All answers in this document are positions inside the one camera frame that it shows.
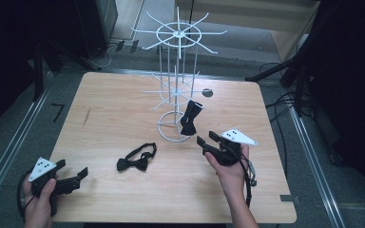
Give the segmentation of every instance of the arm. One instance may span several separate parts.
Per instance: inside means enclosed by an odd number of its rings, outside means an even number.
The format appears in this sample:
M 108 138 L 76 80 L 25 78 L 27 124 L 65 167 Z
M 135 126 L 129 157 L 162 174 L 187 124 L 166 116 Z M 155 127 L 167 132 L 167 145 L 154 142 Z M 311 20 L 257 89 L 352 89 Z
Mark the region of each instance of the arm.
M 241 145 L 241 153 L 248 158 L 249 147 L 246 144 Z M 221 188 L 227 198 L 230 207 L 233 224 L 236 228 L 241 227 L 258 227 L 253 214 L 245 203 L 244 189 L 244 171 L 239 163 L 232 166 L 222 166 L 216 161 L 211 153 L 205 153 L 209 164 L 215 169 L 221 182 Z
M 31 183 L 25 180 L 23 186 L 25 190 L 26 207 L 25 228 L 48 228 L 51 227 L 51 206 L 49 205 L 49 197 L 55 189 L 56 180 L 49 180 L 44 186 L 40 198 L 36 198 L 31 194 Z

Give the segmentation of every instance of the scratch on table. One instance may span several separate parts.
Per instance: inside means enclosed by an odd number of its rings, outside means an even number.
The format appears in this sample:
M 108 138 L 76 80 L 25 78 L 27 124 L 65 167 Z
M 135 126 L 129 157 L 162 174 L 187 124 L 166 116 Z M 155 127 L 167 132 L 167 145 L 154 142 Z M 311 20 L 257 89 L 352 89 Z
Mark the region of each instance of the scratch on table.
M 83 126 L 82 127 L 85 127 L 85 124 L 87 122 L 88 116 L 90 115 L 90 109 L 91 108 L 89 108 L 88 111 L 87 111 L 87 114 L 86 114 L 86 117 L 85 117 L 85 121 L 83 122 Z

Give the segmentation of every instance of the forearm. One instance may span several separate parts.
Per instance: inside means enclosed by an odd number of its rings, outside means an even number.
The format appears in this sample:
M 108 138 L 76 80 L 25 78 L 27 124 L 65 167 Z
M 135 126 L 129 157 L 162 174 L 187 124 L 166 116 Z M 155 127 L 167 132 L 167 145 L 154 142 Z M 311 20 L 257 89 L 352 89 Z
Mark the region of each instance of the forearm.
M 244 194 L 235 195 L 225 193 L 225 196 L 230 207 L 230 213 L 235 228 L 258 227 L 253 214 L 245 203 Z

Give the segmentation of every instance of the background table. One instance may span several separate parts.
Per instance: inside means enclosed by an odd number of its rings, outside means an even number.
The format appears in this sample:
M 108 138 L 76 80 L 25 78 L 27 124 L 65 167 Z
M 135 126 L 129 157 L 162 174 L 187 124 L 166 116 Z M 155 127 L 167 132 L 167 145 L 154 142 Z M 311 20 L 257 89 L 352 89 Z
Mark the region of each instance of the background table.
M 231 128 L 258 141 L 250 149 L 258 185 L 251 210 L 259 223 L 291 223 L 297 218 L 259 86 L 254 83 L 197 79 L 195 90 L 210 88 L 214 96 L 195 94 L 205 109 L 195 119 L 198 135 Z M 163 104 L 153 77 L 87 73 L 76 93 L 50 160 L 67 161 L 60 179 L 88 167 L 81 188 L 58 203 L 56 221 L 230 223 L 227 201 L 213 168 L 196 144 L 162 138 L 157 122 L 173 106 Z M 116 163 L 144 143 L 158 152 L 145 172 L 134 167 L 118 172 Z

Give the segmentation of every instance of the person's left hand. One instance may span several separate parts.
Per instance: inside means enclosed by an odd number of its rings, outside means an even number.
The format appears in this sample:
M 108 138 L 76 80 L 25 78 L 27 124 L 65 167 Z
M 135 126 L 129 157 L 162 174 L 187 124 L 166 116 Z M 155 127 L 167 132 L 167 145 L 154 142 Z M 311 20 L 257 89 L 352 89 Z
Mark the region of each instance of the person's left hand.
M 51 206 L 49 204 L 49 197 L 55 189 L 56 180 L 49 180 L 41 191 L 40 198 L 34 197 L 31 194 L 31 182 L 28 178 L 23 183 L 25 191 L 25 227 L 27 228 L 48 228 L 51 227 Z

